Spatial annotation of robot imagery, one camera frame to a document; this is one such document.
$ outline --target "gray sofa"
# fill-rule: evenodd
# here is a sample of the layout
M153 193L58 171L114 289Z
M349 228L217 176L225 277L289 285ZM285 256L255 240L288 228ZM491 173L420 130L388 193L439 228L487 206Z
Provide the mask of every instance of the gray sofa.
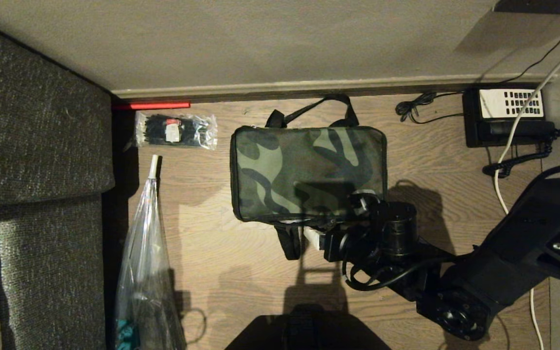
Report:
M0 35L4 349L105 349L109 94Z

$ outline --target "clear plastic bag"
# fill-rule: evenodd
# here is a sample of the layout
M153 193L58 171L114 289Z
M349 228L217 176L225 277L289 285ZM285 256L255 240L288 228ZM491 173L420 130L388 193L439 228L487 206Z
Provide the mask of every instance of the clear plastic bag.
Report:
M144 110L136 113L136 143L166 146L217 146L217 122L214 115L191 115L174 109Z
M169 276L155 178L157 156L127 234L115 310L116 350L181 350L185 341Z

